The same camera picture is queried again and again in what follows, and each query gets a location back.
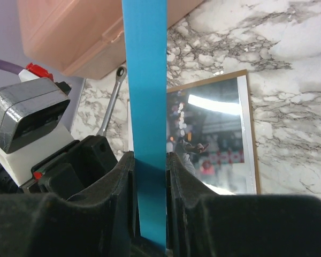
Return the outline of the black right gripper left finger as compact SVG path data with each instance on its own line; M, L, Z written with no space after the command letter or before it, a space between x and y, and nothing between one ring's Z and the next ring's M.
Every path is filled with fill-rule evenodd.
M129 256L134 155L85 190L0 194L0 256Z

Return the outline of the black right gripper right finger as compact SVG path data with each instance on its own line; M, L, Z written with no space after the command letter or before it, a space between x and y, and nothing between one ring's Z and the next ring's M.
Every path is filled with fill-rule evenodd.
M167 246L174 256L321 256L321 200L219 195L169 153Z

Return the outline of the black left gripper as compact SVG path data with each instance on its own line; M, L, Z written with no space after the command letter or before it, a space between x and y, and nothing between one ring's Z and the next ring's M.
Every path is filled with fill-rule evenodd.
M117 162L106 137L90 135L33 166L32 183L25 189L28 193L56 193L66 200L98 181Z

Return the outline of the blue wooden picture frame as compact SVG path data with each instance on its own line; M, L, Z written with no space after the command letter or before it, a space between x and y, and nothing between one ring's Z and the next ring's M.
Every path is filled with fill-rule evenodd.
M140 230L165 252L167 2L122 5Z

